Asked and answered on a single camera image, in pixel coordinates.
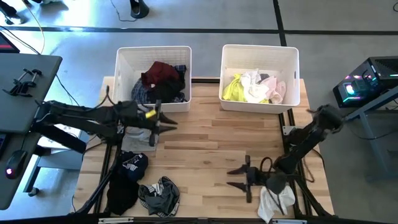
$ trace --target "white laundry basket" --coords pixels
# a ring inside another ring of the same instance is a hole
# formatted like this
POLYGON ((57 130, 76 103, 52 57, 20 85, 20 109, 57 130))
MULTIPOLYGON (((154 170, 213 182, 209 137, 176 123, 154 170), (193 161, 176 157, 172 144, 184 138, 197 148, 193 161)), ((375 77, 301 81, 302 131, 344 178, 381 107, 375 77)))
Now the white laundry basket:
POLYGON ((221 61, 219 98, 224 110, 257 113, 283 113, 300 104, 299 51, 294 47, 225 45, 221 61), (286 82, 286 94, 280 105, 223 100, 223 90, 235 73, 259 69, 286 82))
POLYGON ((124 47, 118 50, 114 73, 114 101, 131 100, 131 90, 141 77, 141 73, 148 71, 155 61, 164 62, 172 66, 185 65, 185 94, 187 102, 164 103, 163 112, 186 112, 191 103, 191 71, 192 50, 188 46, 162 47, 124 47))

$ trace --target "wooden tabletop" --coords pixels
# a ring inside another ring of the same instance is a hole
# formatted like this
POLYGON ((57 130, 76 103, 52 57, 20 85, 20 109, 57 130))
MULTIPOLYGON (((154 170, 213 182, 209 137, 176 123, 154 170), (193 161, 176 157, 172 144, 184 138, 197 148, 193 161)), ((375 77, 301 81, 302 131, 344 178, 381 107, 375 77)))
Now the wooden tabletop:
MULTIPOLYGON (((104 98, 105 86, 112 88, 113 80, 113 77, 104 78, 100 101, 104 98)), ((306 112, 309 104, 304 81, 300 84, 301 104, 293 111, 296 125, 305 126, 312 117, 306 112)), ((284 153, 279 118, 277 114, 224 111, 218 88, 219 84, 194 83, 190 111, 166 114, 178 122, 178 129, 161 134, 157 150, 146 152, 149 166, 139 183, 154 184, 164 175, 170 178, 181 192, 176 217, 258 218, 260 187, 252 188, 252 203, 246 203, 241 190, 226 184, 244 182, 244 176, 226 173, 244 164, 245 155, 251 156, 252 166, 259 167, 263 157, 275 160, 284 153)), ((98 141, 93 140, 88 147, 98 141)), ((76 209, 98 185, 105 148, 105 145, 98 146, 84 156, 74 197, 76 209)), ((308 188, 323 208, 333 213, 322 160, 310 152, 306 162, 315 177, 315 183, 307 182, 308 188)), ((103 194, 101 211, 106 206, 107 190, 103 194)), ((303 210, 300 192, 298 201, 303 210)), ((293 218, 292 207, 288 211, 287 216, 276 212, 274 218, 293 218)), ((137 201, 123 216, 147 217, 148 211, 137 201)))

